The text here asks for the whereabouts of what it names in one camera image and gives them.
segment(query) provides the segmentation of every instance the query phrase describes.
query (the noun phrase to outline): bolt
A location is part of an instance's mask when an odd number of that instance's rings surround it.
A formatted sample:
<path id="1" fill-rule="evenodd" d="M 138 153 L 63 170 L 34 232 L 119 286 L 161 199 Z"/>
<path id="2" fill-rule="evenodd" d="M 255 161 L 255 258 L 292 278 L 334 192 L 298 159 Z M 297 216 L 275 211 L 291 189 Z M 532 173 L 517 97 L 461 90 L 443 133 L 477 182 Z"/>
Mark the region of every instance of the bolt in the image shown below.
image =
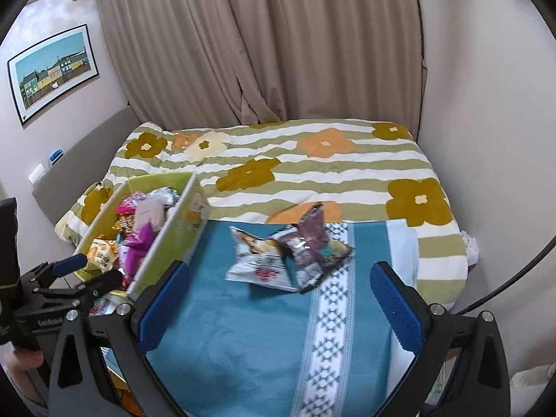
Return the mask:
<path id="1" fill-rule="evenodd" d="M 494 320 L 494 315 L 492 313 L 490 313 L 488 310 L 482 312 L 481 316 L 483 317 L 484 321 L 491 322 L 491 321 Z"/>
<path id="2" fill-rule="evenodd" d="M 118 307 L 116 307 L 116 313 L 122 316 L 130 313 L 130 310 L 131 306 L 127 302 L 124 302 L 123 304 L 120 304 Z"/>
<path id="3" fill-rule="evenodd" d="M 440 304 L 433 304 L 430 306 L 430 311 L 433 315 L 442 315 L 444 313 L 444 308 Z"/>
<path id="4" fill-rule="evenodd" d="M 66 313 L 66 320 L 73 321 L 79 316 L 79 312 L 75 309 L 70 310 Z"/>

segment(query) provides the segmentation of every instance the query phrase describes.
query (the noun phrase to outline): blue gripper pad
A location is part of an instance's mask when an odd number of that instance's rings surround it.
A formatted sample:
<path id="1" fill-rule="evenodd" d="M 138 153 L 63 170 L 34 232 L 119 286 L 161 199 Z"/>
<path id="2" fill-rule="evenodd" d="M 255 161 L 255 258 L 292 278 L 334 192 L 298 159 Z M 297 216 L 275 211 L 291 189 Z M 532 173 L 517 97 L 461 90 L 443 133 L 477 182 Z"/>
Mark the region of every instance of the blue gripper pad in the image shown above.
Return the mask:
<path id="1" fill-rule="evenodd" d="M 401 347 L 418 355 L 423 348 L 423 325 L 403 292 L 398 288 L 406 286 L 399 278 L 396 286 L 380 263 L 375 263 L 371 267 L 369 276 L 371 290 L 390 322 Z"/>
<path id="2" fill-rule="evenodd" d="M 87 256 L 77 254 L 68 259 L 60 260 L 52 265 L 52 274 L 55 277 L 64 277 L 66 274 L 73 273 L 87 266 Z"/>
<path id="3" fill-rule="evenodd" d="M 180 302 L 189 288 L 190 271 L 181 262 L 137 324 L 137 346 L 144 354 L 158 348 L 166 328 L 180 309 Z"/>

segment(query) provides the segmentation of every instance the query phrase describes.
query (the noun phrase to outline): bedspread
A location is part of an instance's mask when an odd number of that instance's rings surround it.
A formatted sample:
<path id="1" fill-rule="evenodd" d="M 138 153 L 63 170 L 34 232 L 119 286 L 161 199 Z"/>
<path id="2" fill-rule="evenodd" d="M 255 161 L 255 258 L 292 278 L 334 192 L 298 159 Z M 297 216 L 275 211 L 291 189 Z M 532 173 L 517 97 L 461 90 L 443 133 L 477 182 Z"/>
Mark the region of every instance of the bedspread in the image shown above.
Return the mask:
<path id="1" fill-rule="evenodd" d="M 394 123 L 312 119 L 178 132 L 145 123 L 58 234 L 79 241 L 127 178 L 176 170 L 198 173 L 211 219 L 285 224 L 319 201 L 326 222 L 404 218 L 419 239 L 422 297 L 450 306 L 463 289 L 465 247 L 448 199 L 407 128 Z"/>

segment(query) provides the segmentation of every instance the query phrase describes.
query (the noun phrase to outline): white wall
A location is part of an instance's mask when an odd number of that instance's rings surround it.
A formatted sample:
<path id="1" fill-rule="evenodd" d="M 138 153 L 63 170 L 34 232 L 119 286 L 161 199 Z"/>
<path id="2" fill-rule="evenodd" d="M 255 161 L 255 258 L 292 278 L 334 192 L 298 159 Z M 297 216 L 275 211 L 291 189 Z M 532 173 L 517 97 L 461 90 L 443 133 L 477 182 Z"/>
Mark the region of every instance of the white wall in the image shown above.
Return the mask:
<path id="1" fill-rule="evenodd" d="M 480 262 L 456 310 L 556 233 L 556 41 L 530 0 L 421 0 L 429 69 L 419 145 Z M 556 360 L 556 252 L 484 308 L 510 373 Z"/>
<path id="2" fill-rule="evenodd" d="M 99 76 L 69 91 L 21 127 L 8 83 L 7 61 L 40 40 L 84 23 Z M 73 252 L 69 243 L 58 239 L 39 209 L 27 177 L 38 163 L 46 166 L 53 151 L 67 151 L 122 109 L 126 98 L 108 56 L 96 0 L 39 0 L 27 5 L 0 47 L 0 63 L 5 65 L 0 72 L 0 181 L 6 194 L 18 201 L 19 263 L 22 271 L 27 271 Z"/>

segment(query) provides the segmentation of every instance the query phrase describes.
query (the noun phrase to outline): curtain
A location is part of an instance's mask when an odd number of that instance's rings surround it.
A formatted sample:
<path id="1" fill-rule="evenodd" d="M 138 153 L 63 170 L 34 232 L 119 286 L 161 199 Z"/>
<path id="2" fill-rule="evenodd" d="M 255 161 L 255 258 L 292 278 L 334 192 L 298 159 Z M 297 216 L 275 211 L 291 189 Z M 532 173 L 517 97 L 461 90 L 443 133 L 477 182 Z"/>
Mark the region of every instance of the curtain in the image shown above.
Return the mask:
<path id="1" fill-rule="evenodd" d="M 417 0 L 97 0 L 140 119 L 169 129 L 288 119 L 407 125 L 422 99 Z"/>

